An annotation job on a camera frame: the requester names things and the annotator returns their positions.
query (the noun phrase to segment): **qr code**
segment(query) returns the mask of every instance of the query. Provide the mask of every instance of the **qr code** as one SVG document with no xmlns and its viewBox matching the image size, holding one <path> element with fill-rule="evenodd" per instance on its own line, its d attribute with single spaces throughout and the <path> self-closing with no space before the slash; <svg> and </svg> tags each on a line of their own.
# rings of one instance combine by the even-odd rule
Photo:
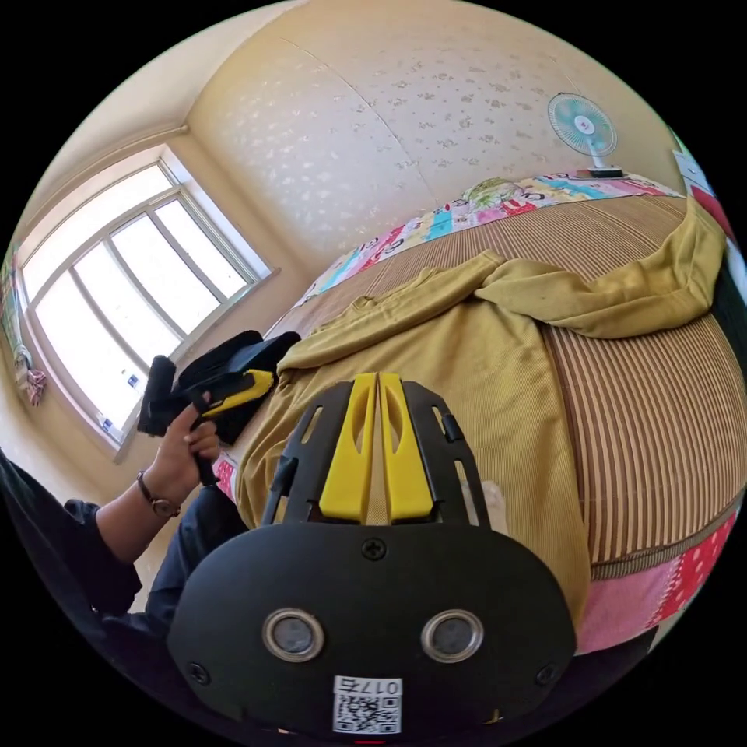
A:
<svg viewBox="0 0 747 747">
<path fill-rule="evenodd" d="M 349 734 L 397 734 L 400 732 L 398 697 L 345 695 L 335 697 L 335 731 Z"/>
</svg>

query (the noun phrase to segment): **striped mat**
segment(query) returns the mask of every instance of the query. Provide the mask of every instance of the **striped mat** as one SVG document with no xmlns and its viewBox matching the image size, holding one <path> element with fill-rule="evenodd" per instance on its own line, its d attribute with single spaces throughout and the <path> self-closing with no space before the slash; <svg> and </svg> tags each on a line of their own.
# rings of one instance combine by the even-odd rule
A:
<svg viewBox="0 0 747 747">
<path fill-rule="evenodd" d="M 685 207 L 676 197 L 575 202 L 452 233 L 308 300 L 272 334 L 305 337 L 358 296 L 381 295 L 425 267 L 454 267 L 487 249 L 593 279 L 655 251 Z M 544 326 L 542 334 L 563 391 L 593 578 L 664 563 L 727 521 L 747 482 L 747 396 L 715 318 L 626 340 Z M 241 441 L 250 437 L 251 425 Z"/>
</svg>

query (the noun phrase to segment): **window frame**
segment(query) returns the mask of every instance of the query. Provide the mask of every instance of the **window frame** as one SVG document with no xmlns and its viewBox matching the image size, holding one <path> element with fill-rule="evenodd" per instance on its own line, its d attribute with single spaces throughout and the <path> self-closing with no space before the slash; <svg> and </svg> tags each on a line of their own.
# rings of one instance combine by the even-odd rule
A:
<svg viewBox="0 0 747 747">
<path fill-rule="evenodd" d="M 157 314 L 169 329 L 181 340 L 180 345 L 170 354 L 170 358 L 175 362 L 179 363 L 189 352 L 193 349 L 205 334 L 212 329 L 220 319 L 228 314 L 232 308 L 243 300 L 248 294 L 254 292 L 259 286 L 263 285 L 270 277 L 275 275 L 279 270 L 271 267 L 271 265 L 264 260 L 256 250 L 249 244 L 246 249 L 248 254 L 253 256 L 257 260 L 261 267 L 253 267 L 250 258 L 245 257 L 239 248 L 234 244 L 235 242 L 230 241 L 225 232 L 220 229 L 217 223 L 222 223 L 224 226 L 228 223 L 230 229 L 236 234 L 242 241 L 243 237 L 237 232 L 235 226 L 230 225 L 227 218 L 219 213 L 218 216 L 214 214 L 219 211 L 217 205 L 212 202 L 212 199 L 202 192 L 202 187 L 195 182 L 194 178 L 188 173 L 184 165 L 178 161 L 178 158 L 167 148 L 163 146 L 153 150 L 153 156 L 147 159 L 146 163 L 142 162 L 142 157 L 138 159 L 138 166 L 134 166 L 126 170 L 126 173 L 122 173 L 121 169 L 117 169 L 120 173 L 117 177 L 104 179 L 101 174 L 94 175 L 87 179 L 83 184 L 79 185 L 73 194 L 77 191 L 85 190 L 88 196 L 85 199 L 81 199 L 76 202 L 73 209 L 65 211 L 64 216 L 55 216 L 54 223 L 49 221 L 51 227 L 48 230 L 44 230 L 43 234 L 39 234 L 35 229 L 31 233 L 37 233 L 37 238 L 33 242 L 31 247 L 22 247 L 25 249 L 23 254 L 23 260 L 19 263 L 19 300 L 21 310 L 21 326 L 24 339 L 29 340 L 30 347 L 33 348 L 32 353 L 38 356 L 44 368 L 46 370 L 47 379 L 53 384 L 61 395 L 61 399 L 64 403 L 65 409 L 68 414 L 77 416 L 79 421 L 83 422 L 90 430 L 93 431 L 93 435 L 101 446 L 110 453 L 114 458 L 115 463 L 121 462 L 126 450 L 128 449 L 132 439 L 135 435 L 135 427 L 137 424 L 140 402 L 132 409 L 130 416 L 127 418 L 123 425 L 122 438 L 116 440 L 109 433 L 103 430 L 99 423 L 98 416 L 100 414 L 99 409 L 93 404 L 88 395 L 82 390 L 82 388 L 75 381 L 73 376 L 67 371 L 62 361 L 59 359 L 54 346 L 47 338 L 44 328 L 37 316 L 36 309 L 38 304 L 45 297 L 49 289 L 54 285 L 57 280 L 62 277 L 66 272 L 70 273 L 73 282 L 76 284 L 79 291 L 81 291 L 83 299 L 88 304 L 91 311 L 95 314 L 98 321 L 107 330 L 107 333 L 112 337 L 116 344 L 133 360 L 133 363 L 137 367 L 144 365 L 144 372 L 147 374 L 150 368 L 149 361 L 143 361 L 135 351 L 133 351 L 130 345 L 122 338 L 122 335 L 116 330 L 116 328 L 107 319 L 105 314 L 101 311 L 98 305 L 89 296 L 85 285 L 82 283 L 78 273 L 75 270 L 75 265 L 83 259 L 92 249 L 99 244 L 103 244 L 109 251 L 117 263 L 120 270 L 123 271 L 129 282 L 132 283 L 135 290 L 144 299 L 144 301 L 151 307 L 155 314 Z M 120 166 L 125 161 L 130 159 L 125 158 L 120 162 L 117 162 L 115 166 Z M 113 187 L 117 183 L 128 179 L 134 174 L 143 171 L 145 169 L 158 166 L 164 175 L 167 177 L 171 186 L 161 191 L 159 194 L 152 196 L 148 200 L 139 203 L 132 207 L 126 212 L 123 212 L 116 219 L 110 221 L 106 226 L 97 231 L 91 238 L 86 240 L 80 247 L 73 251 L 58 267 L 51 273 L 50 277 L 44 282 L 42 287 L 39 288 L 38 292 L 32 300 L 29 299 L 26 292 L 26 283 L 23 274 L 23 268 L 26 266 L 28 261 L 35 255 L 37 249 L 42 246 L 44 241 L 68 218 L 73 216 L 78 210 L 84 205 L 93 200 L 95 197 L 100 195 L 102 192 Z M 181 172 L 183 178 L 177 178 L 174 174 L 173 167 L 176 166 L 178 171 Z M 93 193 L 90 190 L 90 185 L 96 182 L 97 178 L 100 184 L 96 185 Z M 193 191 L 202 192 L 204 198 L 206 198 L 208 205 L 201 205 L 200 201 L 193 194 Z M 187 252 L 183 249 L 179 243 L 171 236 L 170 231 L 163 225 L 163 222 L 155 214 L 155 211 L 174 200 L 178 200 L 184 207 L 188 215 L 195 221 L 195 223 L 205 232 L 208 238 L 211 240 L 213 246 L 218 252 L 230 263 L 230 265 L 238 272 L 239 276 L 244 280 L 243 287 L 228 297 L 222 293 L 218 288 L 215 287 L 214 283 L 210 281 L 205 273 L 194 263 L 191 258 L 188 257 Z M 54 208 L 45 211 L 46 216 L 53 213 Z M 208 315 L 191 333 L 186 333 L 180 329 L 178 324 L 172 320 L 168 314 L 160 307 L 155 299 L 143 288 L 142 283 L 137 279 L 135 273 L 127 266 L 127 263 L 118 252 L 111 237 L 116 235 L 117 231 L 123 230 L 128 225 L 131 225 L 134 221 L 141 219 L 143 215 L 147 215 L 156 225 L 158 231 L 162 234 L 164 239 L 169 243 L 172 249 L 177 255 L 185 262 L 190 268 L 195 277 L 212 293 L 215 298 L 219 301 L 218 307 Z"/>
</svg>

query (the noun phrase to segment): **electric fan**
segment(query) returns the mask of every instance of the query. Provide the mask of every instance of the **electric fan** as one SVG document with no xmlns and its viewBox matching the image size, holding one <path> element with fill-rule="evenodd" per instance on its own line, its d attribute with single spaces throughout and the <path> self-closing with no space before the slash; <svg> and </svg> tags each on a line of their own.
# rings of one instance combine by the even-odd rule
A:
<svg viewBox="0 0 747 747">
<path fill-rule="evenodd" d="M 618 167 L 602 160 L 617 146 L 617 133 L 609 117 L 593 102 L 576 93 L 558 93 L 547 107 L 557 136 L 570 148 L 591 156 L 594 168 L 589 174 L 597 179 L 624 176 Z"/>
</svg>

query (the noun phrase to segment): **yellow shirt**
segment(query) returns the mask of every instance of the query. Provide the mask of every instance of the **yellow shirt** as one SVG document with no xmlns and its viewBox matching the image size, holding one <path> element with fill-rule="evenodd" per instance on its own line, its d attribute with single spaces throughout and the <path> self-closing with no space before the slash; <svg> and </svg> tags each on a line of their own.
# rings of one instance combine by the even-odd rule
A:
<svg viewBox="0 0 747 747">
<path fill-rule="evenodd" d="M 314 397 L 357 374 L 399 374 L 445 400 L 482 480 L 504 496 L 508 534 L 554 573 L 578 625 L 591 575 L 587 532 L 563 396 L 535 321 L 598 338 L 681 326 L 710 308 L 724 249 L 724 232 L 689 198 L 682 224 L 656 252 L 592 282 L 489 251 L 359 298 L 281 361 L 239 467 L 242 518 L 250 527 L 260 521 L 286 439 Z M 372 503 L 380 487 L 374 480 Z"/>
</svg>

